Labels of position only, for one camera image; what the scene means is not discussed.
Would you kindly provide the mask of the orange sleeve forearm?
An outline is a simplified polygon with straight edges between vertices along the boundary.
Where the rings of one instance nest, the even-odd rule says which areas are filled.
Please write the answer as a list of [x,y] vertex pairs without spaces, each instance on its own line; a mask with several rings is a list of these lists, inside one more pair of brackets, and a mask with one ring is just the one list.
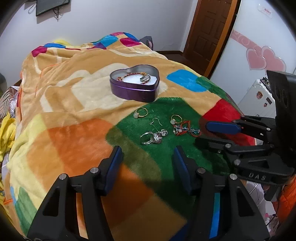
[[273,207],[280,224],[285,222],[295,206],[295,196],[295,175],[293,175],[287,185],[283,187],[278,200],[273,202]]

